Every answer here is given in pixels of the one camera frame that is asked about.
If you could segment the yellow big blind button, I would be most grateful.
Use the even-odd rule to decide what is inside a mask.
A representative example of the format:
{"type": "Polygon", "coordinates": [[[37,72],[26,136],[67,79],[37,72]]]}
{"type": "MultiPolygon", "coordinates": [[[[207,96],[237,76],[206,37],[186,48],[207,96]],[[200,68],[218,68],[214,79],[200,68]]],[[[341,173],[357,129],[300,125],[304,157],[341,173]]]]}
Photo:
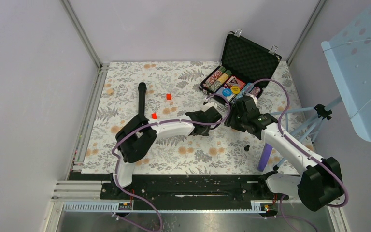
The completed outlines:
{"type": "Polygon", "coordinates": [[[240,91],[241,91],[241,89],[240,89],[238,86],[232,86],[232,87],[230,88],[230,90],[231,90],[231,92],[232,92],[233,94],[238,94],[238,93],[240,93],[240,91]]]}

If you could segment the blue small blind button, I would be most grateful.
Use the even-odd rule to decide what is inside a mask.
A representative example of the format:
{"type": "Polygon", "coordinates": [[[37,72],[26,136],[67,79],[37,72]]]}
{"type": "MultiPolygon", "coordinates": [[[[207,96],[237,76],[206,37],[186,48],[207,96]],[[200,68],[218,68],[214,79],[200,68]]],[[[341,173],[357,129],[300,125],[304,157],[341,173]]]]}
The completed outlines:
{"type": "Polygon", "coordinates": [[[222,95],[223,96],[225,96],[225,97],[229,97],[229,96],[231,96],[233,93],[232,93],[232,91],[230,90],[230,88],[224,88],[223,90],[222,90],[222,95]]]}

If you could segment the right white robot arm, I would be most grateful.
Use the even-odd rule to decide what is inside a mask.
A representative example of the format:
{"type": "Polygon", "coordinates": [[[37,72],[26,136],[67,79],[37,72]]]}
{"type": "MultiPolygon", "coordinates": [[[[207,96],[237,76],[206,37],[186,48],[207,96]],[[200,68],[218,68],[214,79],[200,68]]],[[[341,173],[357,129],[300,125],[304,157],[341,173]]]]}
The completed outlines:
{"type": "Polygon", "coordinates": [[[347,204],[349,193],[342,181],[339,162],[333,157],[324,158],[314,153],[282,128],[271,114],[260,113],[250,96],[237,99],[225,121],[227,127],[248,132],[277,150],[298,172],[298,176],[272,171],[258,185],[258,193],[270,199],[276,193],[297,197],[311,211],[344,196],[347,204]]]}

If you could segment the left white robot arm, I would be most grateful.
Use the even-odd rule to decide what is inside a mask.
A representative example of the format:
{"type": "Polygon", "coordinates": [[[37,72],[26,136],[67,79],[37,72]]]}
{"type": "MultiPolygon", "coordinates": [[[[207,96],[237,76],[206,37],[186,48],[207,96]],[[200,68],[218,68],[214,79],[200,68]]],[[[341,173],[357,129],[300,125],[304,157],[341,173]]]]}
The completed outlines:
{"type": "Polygon", "coordinates": [[[112,193],[120,199],[129,196],[136,163],[147,155],[157,140],[175,136],[208,136],[209,131],[223,121],[222,115],[213,106],[205,111],[186,112],[165,120],[136,115],[115,136],[116,145],[112,154],[118,161],[112,193]]]}

